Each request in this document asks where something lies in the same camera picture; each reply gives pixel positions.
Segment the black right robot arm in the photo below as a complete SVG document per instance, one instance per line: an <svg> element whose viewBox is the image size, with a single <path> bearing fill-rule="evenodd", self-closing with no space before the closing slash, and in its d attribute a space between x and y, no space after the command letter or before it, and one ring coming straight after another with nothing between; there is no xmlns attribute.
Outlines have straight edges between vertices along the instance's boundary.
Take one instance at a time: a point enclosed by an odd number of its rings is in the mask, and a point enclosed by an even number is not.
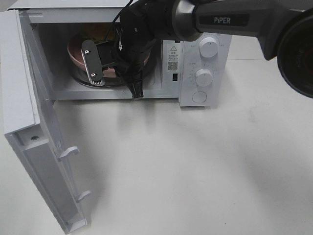
<svg viewBox="0 0 313 235"><path fill-rule="evenodd" d="M139 0L117 15L110 47L97 46L134 98L143 97L144 60L157 40L192 42L202 33L258 39L266 60L298 93L313 95L313 3L310 0Z"/></svg>

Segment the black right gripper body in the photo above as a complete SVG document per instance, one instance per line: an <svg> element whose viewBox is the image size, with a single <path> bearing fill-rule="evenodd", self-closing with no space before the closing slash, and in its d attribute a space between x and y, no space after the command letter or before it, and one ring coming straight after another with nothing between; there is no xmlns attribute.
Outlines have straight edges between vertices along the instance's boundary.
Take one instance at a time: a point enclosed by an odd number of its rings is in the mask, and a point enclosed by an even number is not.
<svg viewBox="0 0 313 235"><path fill-rule="evenodd" d="M114 27L114 42L97 45L102 68L116 73L141 73L144 60L156 39L149 29L148 6L132 4L120 12L120 23Z"/></svg>

